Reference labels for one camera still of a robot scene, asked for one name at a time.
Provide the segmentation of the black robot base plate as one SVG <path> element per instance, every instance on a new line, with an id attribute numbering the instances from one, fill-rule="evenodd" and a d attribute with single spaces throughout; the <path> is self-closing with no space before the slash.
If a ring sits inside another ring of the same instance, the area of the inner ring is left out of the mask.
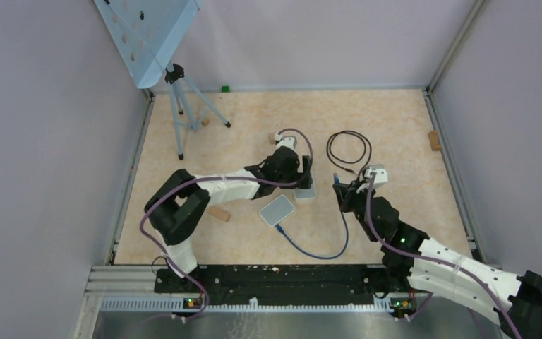
<path id="1" fill-rule="evenodd" d="M 187 278 L 172 269 L 156 273 L 154 291 L 188 295 L 195 308 L 244 305 L 252 298 L 271 307 L 345 307 L 376 302 L 388 310 L 413 313 L 417 292 L 381 265 L 201 265 Z"/>

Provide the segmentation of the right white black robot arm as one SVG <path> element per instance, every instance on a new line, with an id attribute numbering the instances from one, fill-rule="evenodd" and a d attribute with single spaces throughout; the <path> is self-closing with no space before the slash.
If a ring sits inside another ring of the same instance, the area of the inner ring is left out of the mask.
<path id="1" fill-rule="evenodd" d="M 500 270 L 456 252 L 399 218 L 367 182 L 335 182 L 339 209 L 353 213 L 367 237 L 381 244 L 385 280 L 443 297 L 480 314 L 510 338 L 542 338 L 542 276 Z"/>

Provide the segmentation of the white power adapter box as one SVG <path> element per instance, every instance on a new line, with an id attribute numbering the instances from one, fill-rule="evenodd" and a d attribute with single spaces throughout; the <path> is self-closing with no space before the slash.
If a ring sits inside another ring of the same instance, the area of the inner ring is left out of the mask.
<path id="1" fill-rule="evenodd" d="M 310 173 L 308 183 L 310 186 L 307 189 L 296 189 L 294 191 L 294 198 L 297 202 L 312 201 L 316 197 L 316 187 L 312 172 Z"/>

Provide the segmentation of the wooden block near left arm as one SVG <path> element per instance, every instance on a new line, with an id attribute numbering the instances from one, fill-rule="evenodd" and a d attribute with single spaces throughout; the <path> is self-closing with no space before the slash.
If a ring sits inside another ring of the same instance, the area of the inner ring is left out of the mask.
<path id="1" fill-rule="evenodd" d="M 211 206 L 207 209 L 207 212 L 209 215 L 211 215 L 214 218 L 217 218 L 218 220 L 221 220 L 223 222 L 229 222 L 231 218 L 231 214 L 222 208 L 219 208 L 217 206 Z"/>

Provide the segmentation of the grey network switch box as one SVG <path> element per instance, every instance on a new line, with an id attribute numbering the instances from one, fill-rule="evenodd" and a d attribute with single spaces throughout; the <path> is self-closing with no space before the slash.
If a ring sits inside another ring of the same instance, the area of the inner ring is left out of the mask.
<path id="1" fill-rule="evenodd" d="M 261 208 L 259 216 L 268 227 L 275 227 L 293 214 L 295 210 L 294 204 L 282 194 Z"/>

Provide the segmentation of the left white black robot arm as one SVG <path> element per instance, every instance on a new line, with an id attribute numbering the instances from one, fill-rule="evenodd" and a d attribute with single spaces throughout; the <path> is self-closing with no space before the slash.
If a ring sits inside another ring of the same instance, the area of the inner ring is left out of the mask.
<path id="1" fill-rule="evenodd" d="M 198 261 L 191 236 L 209 207 L 263 198 L 277 188 L 308 189 L 312 164 L 312 156 L 299 156 L 295 150 L 280 146 L 261 163 L 228 174 L 206 177 L 192 175 L 186 169 L 175 171 L 144 207 L 171 262 L 171 283 L 182 292 L 197 285 Z"/>

